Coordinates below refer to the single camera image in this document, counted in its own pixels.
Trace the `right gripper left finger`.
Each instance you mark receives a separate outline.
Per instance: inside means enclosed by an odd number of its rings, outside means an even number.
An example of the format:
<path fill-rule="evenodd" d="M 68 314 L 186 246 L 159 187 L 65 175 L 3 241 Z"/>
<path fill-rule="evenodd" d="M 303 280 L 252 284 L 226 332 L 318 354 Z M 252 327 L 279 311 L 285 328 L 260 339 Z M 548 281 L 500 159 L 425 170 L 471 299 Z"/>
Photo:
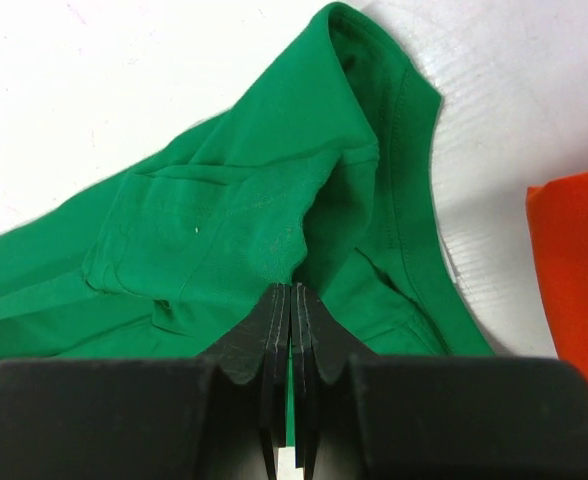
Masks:
<path fill-rule="evenodd" d="M 273 479 L 290 288 L 194 358 L 0 363 L 0 479 Z"/>

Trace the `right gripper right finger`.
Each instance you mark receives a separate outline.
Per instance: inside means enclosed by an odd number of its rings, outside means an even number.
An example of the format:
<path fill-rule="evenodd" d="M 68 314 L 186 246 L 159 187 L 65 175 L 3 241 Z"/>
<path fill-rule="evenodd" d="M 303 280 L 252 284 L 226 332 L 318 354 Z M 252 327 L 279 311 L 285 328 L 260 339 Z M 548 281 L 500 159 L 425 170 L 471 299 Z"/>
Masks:
<path fill-rule="evenodd" d="M 291 291 L 296 464 L 308 479 L 588 479 L 588 382 L 535 358 L 379 355 Z"/>

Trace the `green t shirt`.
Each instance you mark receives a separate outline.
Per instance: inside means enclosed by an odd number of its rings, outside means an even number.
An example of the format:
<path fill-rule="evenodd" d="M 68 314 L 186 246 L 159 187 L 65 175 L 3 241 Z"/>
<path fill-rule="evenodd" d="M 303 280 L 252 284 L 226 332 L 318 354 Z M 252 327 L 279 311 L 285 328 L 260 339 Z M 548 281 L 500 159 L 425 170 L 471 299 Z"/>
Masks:
<path fill-rule="evenodd" d="M 380 354 L 490 354 L 441 255 L 440 102 L 327 5 L 231 109 L 0 235 L 0 361 L 193 356 L 273 283 Z"/>

